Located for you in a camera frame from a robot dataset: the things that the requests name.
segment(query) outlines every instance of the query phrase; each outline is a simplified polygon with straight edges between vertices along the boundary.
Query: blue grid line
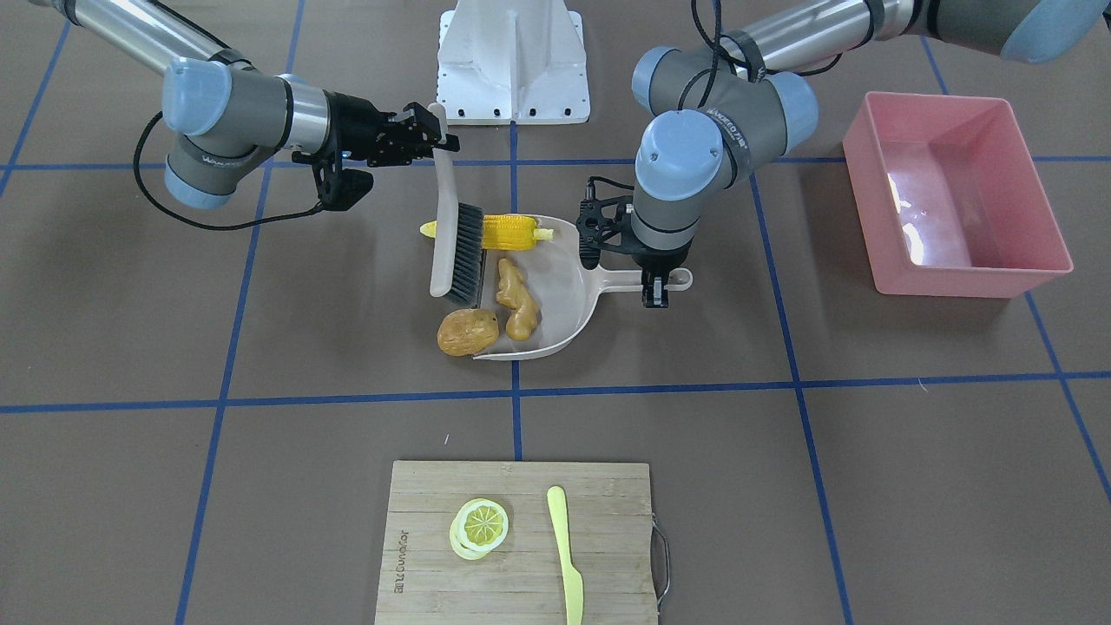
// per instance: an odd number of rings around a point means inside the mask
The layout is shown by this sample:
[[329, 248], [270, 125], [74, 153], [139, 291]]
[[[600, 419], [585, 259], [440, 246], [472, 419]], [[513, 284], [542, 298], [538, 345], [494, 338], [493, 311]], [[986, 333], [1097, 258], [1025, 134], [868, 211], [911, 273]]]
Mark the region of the blue grid line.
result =
[[730, 393], [739, 391], [784, 391], [794, 389], [790, 382], [752, 382], [735, 384], [672, 384], [652, 386], [580, 386], [564, 389], [522, 389], [521, 397], [571, 397], [577, 395], [658, 395], [667, 393]]
[[[130, 162], [61, 162], [61, 163], [36, 163], [36, 164], [13, 164], [13, 171], [111, 171], [117, 169], [131, 170]], [[139, 169], [166, 169], [164, 162], [144, 162], [139, 164]]]
[[833, 516], [830, 514], [829, 500], [825, 495], [825, 481], [822, 478], [822, 467], [818, 460], [814, 433], [810, 426], [810, 411], [807, 409], [807, 397], [799, 376], [799, 364], [794, 355], [794, 344], [791, 341], [791, 327], [788, 324], [787, 308], [783, 304], [783, 291], [780, 288], [779, 273], [775, 270], [775, 256], [772, 253], [771, 236], [768, 233], [768, 220], [764, 218], [763, 200], [760, 196], [760, 185], [757, 183], [754, 173], [749, 175], [749, 185], [752, 188], [752, 200], [755, 205], [757, 219], [760, 222], [760, 238], [763, 241], [772, 292], [775, 295], [775, 310], [779, 314], [780, 331], [783, 334], [783, 349], [787, 351], [787, 362], [791, 367], [791, 382], [794, 387], [795, 403], [799, 406], [799, 419], [802, 422], [802, 433], [807, 440], [810, 472], [813, 474], [818, 507], [822, 515], [822, 526], [825, 528], [825, 543], [829, 546], [830, 563], [833, 566], [833, 577], [837, 581], [838, 596], [841, 599], [841, 614], [844, 617], [845, 625], [853, 625], [852, 606], [849, 603], [849, 589], [844, 583], [844, 572], [841, 568], [841, 554], [837, 546], [837, 533], [833, 531]]
[[1111, 162], [1111, 155], [1035, 155], [1033, 160], [1034, 162]]
[[1111, 372], [1077, 372], [1063, 375], [1065, 380], [1111, 380]]
[[58, 43], [54, 44], [54, 52], [50, 56], [50, 62], [47, 63], [47, 71], [42, 74], [42, 81], [39, 82], [39, 90], [34, 92], [34, 99], [31, 100], [31, 108], [27, 111], [27, 118], [23, 120], [23, 128], [19, 131], [19, 137], [16, 139], [16, 147], [11, 150], [11, 155], [8, 157], [8, 167], [3, 171], [3, 175], [0, 177], [0, 196], [3, 196], [4, 189], [8, 188], [8, 180], [11, 179], [12, 165], [19, 160], [19, 153], [23, 151], [23, 143], [27, 142], [27, 135], [31, 132], [31, 124], [34, 123], [34, 115], [39, 112], [39, 105], [42, 104], [42, 97], [47, 93], [47, 85], [50, 84], [50, 79], [54, 74], [54, 68], [58, 67], [58, 59], [62, 56], [62, 48], [66, 47], [66, 39], [69, 37], [70, 22], [67, 21], [62, 26], [62, 32], [58, 36]]
[[[933, 74], [938, 79], [938, 84], [941, 85], [941, 92], [949, 94], [949, 88], [945, 85], [945, 79], [941, 75], [941, 69], [938, 67], [937, 59], [933, 58], [933, 51], [930, 50], [930, 44], [924, 37], [922, 39], [922, 48], [925, 50], [925, 56], [930, 59], [930, 65], [933, 68]], [[1057, 159], [1067, 159], [1068, 161], [1083, 161], [1087, 160], [1085, 157], [1057, 157]], [[1040, 162], [1050, 162], [1051, 160], [1057, 160], [1053, 157], [1035, 158]], [[1080, 437], [1084, 442], [1084, 447], [1088, 450], [1088, 456], [1091, 458], [1092, 466], [1095, 468], [1095, 474], [1099, 476], [1100, 484], [1103, 486], [1103, 493], [1108, 497], [1108, 502], [1111, 503], [1111, 482], [1108, 481], [1107, 471], [1103, 468], [1103, 463], [1100, 461], [1100, 455], [1095, 451], [1095, 445], [1092, 444], [1092, 437], [1088, 433], [1088, 426], [1084, 424], [1084, 417], [1080, 414], [1080, 407], [1077, 405], [1075, 399], [1072, 396], [1072, 390], [1069, 387], [1069, 377], [1064, 374], [1064, 370], [1061, 367], [1061, 362], [1057, 357], [1057, 351], [1053, 350], [1053, 342], [1050, 341], [1049, 331], [1045, 330], [1045, 324], [1042, 322], [1041, 312], [1038, 310], [1038, 303], [1034, 302], [1033, 293], [1027, 291], [1025, 293], [1027, 304], [1030, 306], [1030, 314], [1034, 319], [1034, 324], [1038, 326], [1038, 334], [1041, 335], [1042, 344], [1045, 346], [1045, 353], [1049, 355], [1050, 363], [1053, 365], [1053, 372], [1057, 374], [1057, 380], [1061, 384], [1061, 392], [1064, 394], [1064, 400], [1069, 404], [1069, 410], [1072, 412], [1072, 419], [1077, 423], [1077, 430], [1080, 431]]]
[[30, 404], [0, 406], [0, 415], [34, 415], [43, 413], [107, 413], [127, 411], [170, 411], [178, 409], [214, 409], [216, 400], [180, 400], [170, 402], [104, 402], [84, 404]]
[[945, 84], [945, 79], [941, 77], [941, 68], [938, 65], [938, 59], [933, 58], [930, 41], [924, 36], [919, 36], [919, 39], [922, 40], [922, 49], [925, 50], [925, 58], [930, 60], [930, 67], [933, 68], [933, 77], [938, 79], [938, 87], [941, 88], [941, 93], [948, 95], [949, 87]]
[[293, 18], [293, 32], [289, 36], [289, 52], [286, 54], [286, 73], [293, 73], [293, 60], [297, 58], [297, 44], [301, 40], [301, 20], [304, 19], [304, 0], [297, 3], [297, 16]]
[[[1034, 162], [1111, 162], [1111, 155], [1035, 155]], [[843, 163], [844, 157], [781, 157], [772, 161], [772, 164], [837, 164]], [[346, 161], [352, 167], [359, 167], [360, 161]], [[633, 159], [598, 159], [598, 160], [518, 160], [518, 167], [544, 167], [544, 165], [595, 165], [595, 164], [633, 164]], [[413, 161], [410, 167], [432, 167], [428, 160]], [[457, 160], [456, 167], [510, 167], [513, 163], [508, 159], [472, 159]], [[292, 161], [274, 161], [271, 164], [274, 169], [293, 169], [306, 167]], [[144, 162], [140, 169], [164, 169], [164, 162]], [[130, 162], [42, 162], [42, 163], [0, 163], [0, 171], [71, 171], [71, 170], [117, 170], [131, 169]]]
[[524, 444], [521, 426], [521, 362], [513, 361], [513, 460], [521, 462], [524, 460]]
[[1069, 410], [1072, 411], [1072, 420], [1077, 423], [1077, 430], [1080, 431], [1080, 437], [1084, 442], [1084, 448], [1088, 450], [1088, 456], [1092, 461], [1092, 466], [1095, 468], [1095, 475], [1100, 478], [1100, 484], [1103, 486], [1103, 493], [1108, 497], [1108, 503], [1111, 503], [1111, 482], [1108, 481], [1107, 471], [1103, 468], [1103, 463], [1100, 461], [1100, 455], [1095, 451], [1095, 445], [1092, 443], [1092, 437], [1088, 433], [1088, 425], [1084, 424], [1084, 417], [1080, 414], [1080, 407], [1077, 406], [1077, 401], [1072, 396], [1072, 390], [1069, 387], [1069, 380], [1064, 375], [1064, 371], [1061, 369], [1061, 362], [1057, 357], [1057, 351], [1053, 350], [1053, 342], [1049, 339], [1049, 331], [1045, 330], [1045, 323], [1042, 321], [1041, 312], [1038, 310], [1038, 303], [1034, 302], [1034, 295], [1027, 291], [1027, 304], [1030, 305], [1030, 314], [1034, 317], [1034, 324], [1038, 326], [1038, 333], [1041, 335], [1042, 343], [1045, 345], [1045, 352], [1049, 354], [1049, 360], [1053, 363], [1053, 371], [1057, 372], [1057, 377], [1061, 383], [1061, 392], [1064, 394], [1065, 402], [1069, 403]]
[[950, 385], [950, 384], [1000, 384], [1015, 382], [1052, 382], [1058, 380], [1058, 374], [1000, 374], [983, 376], [924, 376], [905, 379], [861, 379], [861, 380], [829, 380], [829, 381], [803, 381], [800, 386], [803, 389], [861, 389], [881, 386], [924, 386], [924, 385]]
[[390, 404], [397, 402], [453, 402], [462, 400], [498, 400], [511, 397], [503, 391], [447, 391], [439, 393], [381, 393], [367, 395], [306, 395], [290, 397], [240, 397], [228, 400], [229, 407], [316, 406], [322, 404]]
[[[304, 17], [304, 2], [297, 3], [297, 17], [293, 20], [293, 32], [290, 36], [289, 54], [287, 57], [287, 71], [292, 71], [293, 58], [297, 51], [297, 40], [301, 32], [301, 20]], [[266, 212], [267, 196], [270, 190], [270, 180], [273, 172], [274, 161], [272, 159], [263, 163], [262, 184], [259, 190], [259, 200], [254, 208], [254, 219], [261, 219]], [[219, 404], [216, 409], [216, 416], [212, 420], [212, 435], [209, 440], [208, 455], [204, 461], [204, 474], [201, 477], [201, 492], [197, 498], [197, 515], [193, 518], [193, 531], [189, 541], [189, 554], [186, 557], [186, 571], [181, 579], [181, 594], [178, 597], [178, 609], [174, 616], [174, 625], [184, 625], [186, 613], [189, 609], [189, 595], [192, 591], [193, 573], [197, 567], [197, 555], [200, 552], [201, 534], [204, 530], [204, 515], [208, 511], [208, 497], [212, 488], [212, 474], [216, 470], [217, 452], [220, 447], [220, 433], [223, 430], [223, 417], [228, 406], [228, 394], [231, 390], [232, 372], [236, 366], [236, 354], [239, 350], [239, 335], [243, 326], [243, 314], [247, 309], [247, 293], [251, 284], [251, 273], [254, 270], [254, 255], [259, 244], [260, 225], [251, 228], [251, 241], [247, 248], [247, 260], [243, 264], [243, 278], [239, 286], [239, 299], [236, 303], [236, 317], [231, 326], [231, 337], [228, 341], [228, 357], [224, 363], [223, 379], [220, 383]]]
[[[396, 402], [449, 402], [467, 400], [500, 400], [511, 399], [514, 394], [521, 397], [568, 397], [577, 395], [651, 395], [664, 393], [732, 393], [753, 391], [789, 391], [795, 386], [803, 390], [812, 389], [870, 389], [887, 386], [944, 386], [968, 384], [1007, 384], [1054, 382], [1067, 380], [1111, 380], [1111, 372], [1073, 372], [1061, 375], [1045, 374], [998, 374], [972, 376], [922, 376], [904, 379], [857, 379], [722, 384], [675, 384], [643, 386], [583, 386], [583, 387], [548, 387], [548, 389], [506, 389], [490, 391], [458, 392], [413, 392], [381, 393], [363, 395], [306, 395], [286, 397], [239, 397], [228, 399], [228, 407], [263, 407], [263, 406], [311, 406], [322, 404], [384, 404]], [[94, 413], [124, 411], [164, 411], [174, 409], [214, 409], [219, 400], [183, 400], [166, 402], [112, 402], [112, 403], [76, 403], [76, 404], [29, 404], [0, 406], [0, 415], [46, 414], [46, 413]]]
[[844, 162], [844, 157], [779, 157], [772, 164], [814, 164], [825, 162]]
[[[520, 141], [520, 133], [516, 121], [509, 122], [509, 212], [516, 214], [520, 210], [518, 194], [518, 171], [517, 150]], [[521, 363], [513, 361], [510, 364], [510, 389], [513, 413], [513, 460], [520, 462], [524, 458], [522, 445], [523, 435], [521, 432]]]
[[635, 159], [631, 158], [530, 158], [517, 161], [519, 165], [595, 165], [595, 164], [634, 164]]

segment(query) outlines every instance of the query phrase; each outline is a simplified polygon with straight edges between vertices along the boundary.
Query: toy corn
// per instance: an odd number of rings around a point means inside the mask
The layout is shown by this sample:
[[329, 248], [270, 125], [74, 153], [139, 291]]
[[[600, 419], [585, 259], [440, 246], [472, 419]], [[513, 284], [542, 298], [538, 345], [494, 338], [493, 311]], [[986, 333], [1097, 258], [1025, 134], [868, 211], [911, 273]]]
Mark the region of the toy corn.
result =
[[[550, 228], [538, 228], [527, 214], [487, 214], [482, 218], [482, 249], [521, 251], [532, 249], [537, 241], [552, 240]], [[436, 221], [420, 226], [422, 234], [436, 238]]]

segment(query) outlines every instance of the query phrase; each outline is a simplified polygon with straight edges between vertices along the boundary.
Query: pink plastic bin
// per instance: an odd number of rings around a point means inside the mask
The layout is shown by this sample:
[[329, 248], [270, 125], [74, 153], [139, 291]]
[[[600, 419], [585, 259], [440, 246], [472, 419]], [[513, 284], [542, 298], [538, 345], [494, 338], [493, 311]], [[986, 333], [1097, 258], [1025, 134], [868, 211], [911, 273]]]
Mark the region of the pink plastic bin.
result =
[[1007, 100], [870, 92], [844, 155], [880, 292], [1015, 296], [1072, 271]]

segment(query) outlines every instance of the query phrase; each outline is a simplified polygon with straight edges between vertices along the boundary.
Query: yellow knife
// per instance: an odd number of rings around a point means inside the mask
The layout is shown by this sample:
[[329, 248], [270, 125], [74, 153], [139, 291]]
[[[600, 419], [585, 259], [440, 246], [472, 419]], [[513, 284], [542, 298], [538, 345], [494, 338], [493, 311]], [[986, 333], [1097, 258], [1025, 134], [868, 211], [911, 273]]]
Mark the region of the yellow knife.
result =
[[559, 486], [548, 490], [548, 514], [556, 530], [556, 547], [563, 576], [567, 625], [582, 625], [582, 574], [571, 565], [571, 533], [567, 526], [567, 493]]

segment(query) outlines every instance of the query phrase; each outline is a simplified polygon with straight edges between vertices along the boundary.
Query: wooden cutting board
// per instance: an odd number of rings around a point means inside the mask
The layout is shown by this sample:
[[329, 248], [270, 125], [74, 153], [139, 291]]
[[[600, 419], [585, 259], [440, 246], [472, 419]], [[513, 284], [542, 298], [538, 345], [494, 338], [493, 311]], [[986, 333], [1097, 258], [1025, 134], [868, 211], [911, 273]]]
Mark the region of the wooden cutting board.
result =
[[[377, 625], [564, 625], [548, 488], [567, 492], [584, 625], [658, 625], [647, 464], [397, 462]], [[474, 497], [501, 504], [509, 535], [484, 558], [451, 551], [448, 528]]]

